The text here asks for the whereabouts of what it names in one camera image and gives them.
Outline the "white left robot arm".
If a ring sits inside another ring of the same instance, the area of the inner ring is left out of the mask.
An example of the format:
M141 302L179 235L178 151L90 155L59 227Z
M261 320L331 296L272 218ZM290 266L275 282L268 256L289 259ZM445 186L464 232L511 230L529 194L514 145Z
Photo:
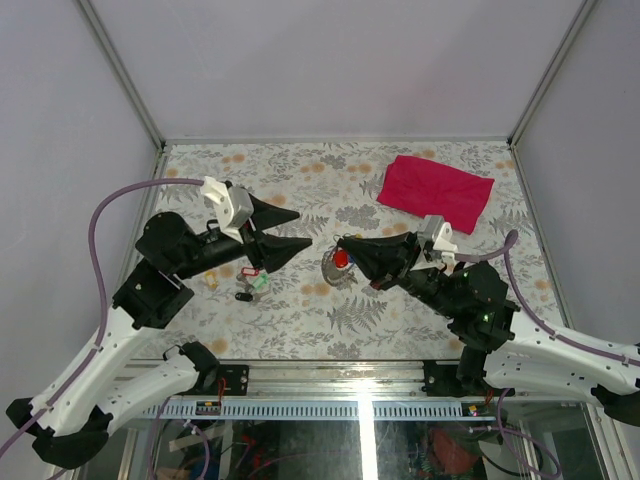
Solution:
M312 244L309 238L268 232L298 219L296 211L265 203L238 187L211 198L216 217L201 233L176 212L161 212L147 221L136 243L142 258L114 294L94 337L47 390L7 407L11 422L33 436L32 448L42 461L76 469L151 406L173 395L216 392L220 362L198 341L179 346L160 366L122 386L114 380L193 298L185 280L242 257L273 273Z

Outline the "metal key organiser with rings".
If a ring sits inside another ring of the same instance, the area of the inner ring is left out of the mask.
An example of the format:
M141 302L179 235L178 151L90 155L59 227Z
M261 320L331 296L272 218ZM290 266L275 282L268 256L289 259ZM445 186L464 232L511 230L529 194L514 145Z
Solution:
M342 235L334 234L330 246L325 250L321 258L321 274L325 283L339 291L351 291L357 283L355 264L350 260L349 254L341 249L338 241Z

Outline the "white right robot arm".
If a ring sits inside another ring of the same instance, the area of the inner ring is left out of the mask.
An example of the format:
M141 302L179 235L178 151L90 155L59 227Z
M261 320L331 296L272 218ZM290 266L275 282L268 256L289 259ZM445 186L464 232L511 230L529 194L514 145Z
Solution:
M639 423L639 347L554 326L503 281L488 255L467 255L440 235L345 236L344 250L376 290L399 287L448 322L464 349L456 382L467 394L509 389L572 396L610 418Z

